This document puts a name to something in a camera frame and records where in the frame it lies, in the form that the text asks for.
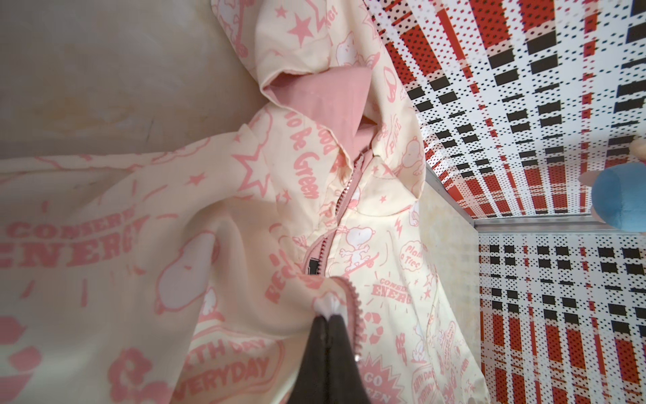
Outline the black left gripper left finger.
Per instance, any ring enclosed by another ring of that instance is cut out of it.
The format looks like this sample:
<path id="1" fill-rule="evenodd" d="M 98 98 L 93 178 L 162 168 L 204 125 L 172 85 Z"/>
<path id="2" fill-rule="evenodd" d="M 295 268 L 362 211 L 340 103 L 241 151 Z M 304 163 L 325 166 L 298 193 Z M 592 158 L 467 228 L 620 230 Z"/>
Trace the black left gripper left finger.
<path id="1" fill-rule="evenodd" d="M 288 404 L 328 403 L 328 321 L 314 319 Z"/>

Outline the cream pink printed jacket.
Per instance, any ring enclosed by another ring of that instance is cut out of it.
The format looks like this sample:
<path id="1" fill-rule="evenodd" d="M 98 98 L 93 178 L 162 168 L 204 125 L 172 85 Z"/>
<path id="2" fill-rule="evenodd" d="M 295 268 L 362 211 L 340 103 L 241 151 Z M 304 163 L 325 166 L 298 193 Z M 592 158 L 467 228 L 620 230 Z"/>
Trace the cream pink printed jacket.
<path id="1" fill-rule="evenodd" d="M 287 403 L 340 315 L 370 403 L 487 403 L 365 1 L 215 1 L 267 104 L 166 153 L 1 164 L 4 403 Z"/>

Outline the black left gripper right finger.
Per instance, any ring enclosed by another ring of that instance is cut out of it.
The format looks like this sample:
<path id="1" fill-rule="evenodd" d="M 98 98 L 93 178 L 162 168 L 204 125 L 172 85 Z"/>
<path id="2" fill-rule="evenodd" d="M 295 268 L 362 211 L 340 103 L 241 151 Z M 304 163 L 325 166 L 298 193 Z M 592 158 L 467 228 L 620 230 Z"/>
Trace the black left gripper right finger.
<path id="1" fill-rule="evenodd" d="M 327 322 L 327 396 L 329 403 L 369 404 L 348 330 L 340 315 Z"/>

